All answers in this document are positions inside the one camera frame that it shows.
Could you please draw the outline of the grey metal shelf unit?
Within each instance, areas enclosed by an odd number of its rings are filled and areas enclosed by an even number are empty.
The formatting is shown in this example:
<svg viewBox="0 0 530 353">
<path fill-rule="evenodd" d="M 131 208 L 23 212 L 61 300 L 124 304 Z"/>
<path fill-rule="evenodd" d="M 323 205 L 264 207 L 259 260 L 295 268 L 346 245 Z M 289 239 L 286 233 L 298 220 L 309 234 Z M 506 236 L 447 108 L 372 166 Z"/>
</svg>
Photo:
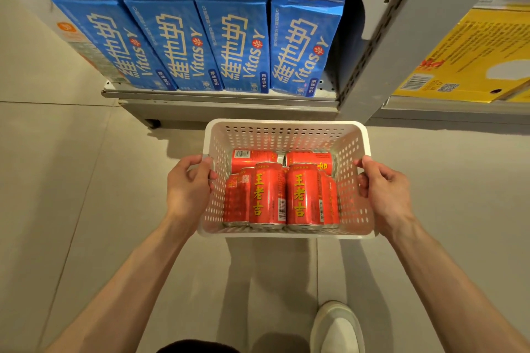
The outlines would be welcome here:
<svg viewBox="0 0 530 353">
<path fill-rule="evenodd" d="M 342 50 L 331 59 L 324 96 L 309 100 L 289 96 L 253 96 L 221 92 L 170 93 L 136 90 L 107 83 L 101 91 L 115 98 L 147 126 L 209 122 L 216 118 L 263 120 L 357 121 L 373 126 L 462 129 L 530 134 L 530 106 L 492 103 L 407 100 L 392 97 L 424 57 L 479 0 L 362 0 L 363 39 L 358 52 Z"/>
</svg>

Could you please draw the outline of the person's right forearm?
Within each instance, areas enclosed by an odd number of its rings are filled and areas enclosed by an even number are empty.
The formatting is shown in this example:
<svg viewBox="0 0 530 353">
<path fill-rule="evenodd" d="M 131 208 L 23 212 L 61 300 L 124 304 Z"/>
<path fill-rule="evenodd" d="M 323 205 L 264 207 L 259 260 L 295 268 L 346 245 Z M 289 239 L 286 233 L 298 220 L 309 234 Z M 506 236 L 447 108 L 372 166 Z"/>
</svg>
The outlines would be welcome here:
<svg viewBox="0 0 530 353">
<path fill-rule="evenodd" d="M 513 327 L 414 216 L 377 227 L 396 252 L 446 353 L 530 353 Z"/>
</svg>

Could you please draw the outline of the group of red drink cans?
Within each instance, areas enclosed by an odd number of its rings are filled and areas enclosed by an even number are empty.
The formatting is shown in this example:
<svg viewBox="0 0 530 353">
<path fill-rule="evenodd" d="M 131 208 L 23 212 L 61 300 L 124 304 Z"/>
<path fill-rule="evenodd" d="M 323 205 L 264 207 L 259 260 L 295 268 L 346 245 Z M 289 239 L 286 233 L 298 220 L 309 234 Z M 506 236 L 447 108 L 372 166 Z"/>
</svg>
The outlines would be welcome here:
<svg viewBox="0 0 530 353">
<path fill-rule="evenodd" d="M 339 226 L 330 152 L 234 149 L 224 192 L 228 228 L 319 231 Z"/>
</svg>

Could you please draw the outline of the white perforated plastic basket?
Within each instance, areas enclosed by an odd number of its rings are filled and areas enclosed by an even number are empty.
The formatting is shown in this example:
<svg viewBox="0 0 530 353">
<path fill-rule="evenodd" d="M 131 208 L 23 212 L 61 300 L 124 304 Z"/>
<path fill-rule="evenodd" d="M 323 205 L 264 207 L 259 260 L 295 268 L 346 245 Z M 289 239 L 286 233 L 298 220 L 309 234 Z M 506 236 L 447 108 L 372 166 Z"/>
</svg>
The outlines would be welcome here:
<svg viewBox="0 0 530 353">
<path fill-rule="evenodd" d="M 292 230 L 233 228 L 222 224 L 225 187 L 235 150 L 274 151 L 280 156 L 290 151 L 329 152 L 332 175 L 338 187 L 339 225 L 335 229 Z M 203 156 L 211 156 L 218 179 L 198 226 L 201 236 L 297 237 L 344 240 L 373 239 L 378 235 L 369 200 L 358 191 L 356 160 L 372 156 L 366 126 L 355 121 L 265 121 L 215 119 L 205 129 Z"/>
</svg>

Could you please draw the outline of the blue drink carton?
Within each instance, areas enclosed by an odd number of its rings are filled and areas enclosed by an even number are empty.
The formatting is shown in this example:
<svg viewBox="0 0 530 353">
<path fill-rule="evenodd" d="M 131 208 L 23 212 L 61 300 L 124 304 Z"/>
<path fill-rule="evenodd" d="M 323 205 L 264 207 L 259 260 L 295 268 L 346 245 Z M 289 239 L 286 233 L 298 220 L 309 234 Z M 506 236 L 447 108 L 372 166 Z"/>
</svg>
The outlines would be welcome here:
<svg viewBox="0 0 530 353">
<path fill-rule="evenodd" d="M 195 0 L 227 91 L 268 94 L 269 0 Z"/>
<path fill-rule="evenodd" d="M 195 0 L 124 0 L 179 90 L 222 91 Z"/>
<path fill-rule="evenodd" d="M 23 1 L 110 82 L 177 90 L 124 0 Z"/>
<path fill-rule="evenodd" d="M 345 1 L 271 0 L 271 89 L 315 96 Z"/>
</svg>

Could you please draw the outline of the person's left forearm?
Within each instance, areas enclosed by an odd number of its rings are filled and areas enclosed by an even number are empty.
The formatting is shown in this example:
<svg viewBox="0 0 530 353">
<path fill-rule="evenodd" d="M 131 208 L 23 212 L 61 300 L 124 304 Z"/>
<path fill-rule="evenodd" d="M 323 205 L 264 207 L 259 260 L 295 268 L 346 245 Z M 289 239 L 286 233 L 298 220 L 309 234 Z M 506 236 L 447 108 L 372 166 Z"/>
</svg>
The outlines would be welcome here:
<svg viewBox="0 0 530 353">
<path fill-rule="evenodd" d="M 166 214 L 44 353 L 135 353 L 198 218 Z"/>
</svg>

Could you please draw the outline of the white shoe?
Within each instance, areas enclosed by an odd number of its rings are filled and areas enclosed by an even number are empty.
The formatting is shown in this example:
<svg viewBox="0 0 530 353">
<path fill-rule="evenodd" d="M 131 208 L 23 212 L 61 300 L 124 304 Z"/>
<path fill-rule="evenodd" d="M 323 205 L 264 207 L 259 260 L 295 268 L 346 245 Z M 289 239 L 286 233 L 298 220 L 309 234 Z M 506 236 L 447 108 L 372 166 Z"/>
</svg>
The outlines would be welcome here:
<svg viewBox="0 0 530 353">
<path fill-rule="evenodd" d="M 313 321 L 310 353 L 365 353 L 361 325 L 354 312 L 338 301 L 324 303 Z"/>
</svg>

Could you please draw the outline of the large yellow cardboard box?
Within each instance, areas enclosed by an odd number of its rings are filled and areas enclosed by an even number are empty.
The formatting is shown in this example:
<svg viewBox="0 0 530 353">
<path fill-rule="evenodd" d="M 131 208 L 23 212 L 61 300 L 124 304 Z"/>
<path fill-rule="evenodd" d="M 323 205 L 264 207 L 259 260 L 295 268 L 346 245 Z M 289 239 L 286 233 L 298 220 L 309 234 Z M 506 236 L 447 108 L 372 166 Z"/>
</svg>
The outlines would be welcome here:
<svg viewBox="0 0 530 353">
<path fill-rule="evenodd" d="M 530 87 L 530 7 L 471 9 L 393 96 L 490 103 Z"/>
</svg>

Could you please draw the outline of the black shorts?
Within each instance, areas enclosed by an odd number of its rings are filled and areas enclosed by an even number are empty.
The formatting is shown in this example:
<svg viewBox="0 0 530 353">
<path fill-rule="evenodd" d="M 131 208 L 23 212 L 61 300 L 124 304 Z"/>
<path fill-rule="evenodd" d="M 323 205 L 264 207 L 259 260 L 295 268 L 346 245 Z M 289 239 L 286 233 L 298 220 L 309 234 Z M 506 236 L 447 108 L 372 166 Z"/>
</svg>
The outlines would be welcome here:
<svg viewBox="0 0 530 353">
<path fill-rule="evenodd" d="M 184 339 L 160 348 L 156 353 L 241 353 L 237 349 L 217 342 Z"/>
</svg>

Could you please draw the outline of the person's left hand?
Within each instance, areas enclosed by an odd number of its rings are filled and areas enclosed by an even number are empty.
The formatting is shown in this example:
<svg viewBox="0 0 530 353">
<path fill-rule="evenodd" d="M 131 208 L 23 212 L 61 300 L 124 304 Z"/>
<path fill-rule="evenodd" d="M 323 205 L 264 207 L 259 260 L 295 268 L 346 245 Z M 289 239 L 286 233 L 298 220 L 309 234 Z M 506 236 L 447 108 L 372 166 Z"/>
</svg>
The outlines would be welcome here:
<svg viewBox="0 0 530 353">
<path fill-rule="evenodd" d="M 166 214 L 168 222 L 176 233 L 189 238 L 198 228 L 199 220 L 210 201 L 210 195 L 217 179 L 208 164 L 186 171 L 184 158 L 170 170 L 167 181 Z"/>
</svg>

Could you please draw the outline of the person's right hand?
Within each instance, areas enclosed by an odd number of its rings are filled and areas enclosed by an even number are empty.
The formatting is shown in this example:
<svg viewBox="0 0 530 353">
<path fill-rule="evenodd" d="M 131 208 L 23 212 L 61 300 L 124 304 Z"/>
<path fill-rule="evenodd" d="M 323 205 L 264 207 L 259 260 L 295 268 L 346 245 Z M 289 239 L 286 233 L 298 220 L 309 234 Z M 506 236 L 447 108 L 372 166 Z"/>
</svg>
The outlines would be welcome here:
<svg viewBox="0 0 530 353">
<path fill-rule="evenodd" d="M 391 242 L 407 233 L 418 219 L 412 209 L 407 176 L 387 168 L 386 177 L 367 177 L 362 169 L 358 185 L 361 196 L 369 200 L 379 232 Z"/>
</svg>

